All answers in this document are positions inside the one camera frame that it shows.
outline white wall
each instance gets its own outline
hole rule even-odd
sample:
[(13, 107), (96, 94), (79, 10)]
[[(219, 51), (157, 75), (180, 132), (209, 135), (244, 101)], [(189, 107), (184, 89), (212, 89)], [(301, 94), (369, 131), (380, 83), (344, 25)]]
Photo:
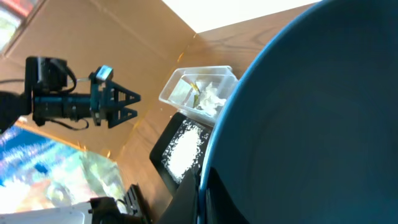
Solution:
[(319, 0), (163, 0), (197, 33)]

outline large blue object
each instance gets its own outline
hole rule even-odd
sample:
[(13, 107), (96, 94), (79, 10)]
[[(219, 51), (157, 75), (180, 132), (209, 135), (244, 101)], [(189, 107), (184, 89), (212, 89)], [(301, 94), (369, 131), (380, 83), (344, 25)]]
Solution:
[(398, 223), (397, 86), (398, 1), (318, 3), (225, 106), (201, 211), (213, 167), (250, 223)]

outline wooden table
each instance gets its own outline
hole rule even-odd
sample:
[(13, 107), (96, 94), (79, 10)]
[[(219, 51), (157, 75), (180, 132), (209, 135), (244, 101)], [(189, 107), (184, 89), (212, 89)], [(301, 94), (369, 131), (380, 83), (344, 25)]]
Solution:
[[(230, 65), (233, 73), (241, 78), (271, 38), (310, 6), (197, 34), (180, 57), (178, 67)], [(149, 153), (175, 112), (175, 108), (161, 102), (152, 105), (122, 152), (114, 158), (119, 164), (125, 187), (139, 184), (155, 221), (172, 197), (150, 162)]]

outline plastic container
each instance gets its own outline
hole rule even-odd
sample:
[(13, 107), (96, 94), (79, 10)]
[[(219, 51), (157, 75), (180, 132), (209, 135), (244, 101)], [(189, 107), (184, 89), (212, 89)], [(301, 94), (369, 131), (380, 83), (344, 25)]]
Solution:
[(211, 85), (219, 99), (228, 99), (238, 79), (229, 66), (179, 68), (174, 71), (159, 96), (159, 100), (180, 110), (185, 116), (209, 126), (214, 126), (223, 106), (217, 106), (211, 114), (198, 106), (195, 97), (206, 92)]

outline camera mounted on robot arm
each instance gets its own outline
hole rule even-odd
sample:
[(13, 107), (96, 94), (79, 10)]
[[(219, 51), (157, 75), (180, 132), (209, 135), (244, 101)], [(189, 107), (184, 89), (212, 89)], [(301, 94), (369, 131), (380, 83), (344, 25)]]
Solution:
[[(66, 89), (70, 82), (68, 77), (73, 82), (73, 86)], [(55, 119), (68, 118), (79, 121), (93, 118), (95, 126), (100, 126), (101, 120), (104, 119), (108, 122), (108, 128), (113, 128), (135, 118), (137, 111), (126, 106), (140, 101), (140, 95), (112, 82), (112, 78), (113, 69), (103, 65), (88, 76), (91, 82), (90, 94), (72, 93), (78, 80), (68, 67), (66, 60), (28, 57), (25, 66), (24, 93), (16, 97), (12, 93), (2, 92), (4, 96), (1, 98), (8, 97), (10, 99), (8, 101), (14, 103), (11, 109), (14, 113), (8, 116), (7, 120), (0, 118), (0, 134), (13, 125), (17, 117), (31, 113), (38, 126), (43, 126), (50, 121), (72, 130), (88, 128), (87, 120), (85, 120), (85, 128), (77, 129)], [(2, 100), (1, 106), (5, 108), (7, 105), (3, 105), (3, 102), (5, 100)]]

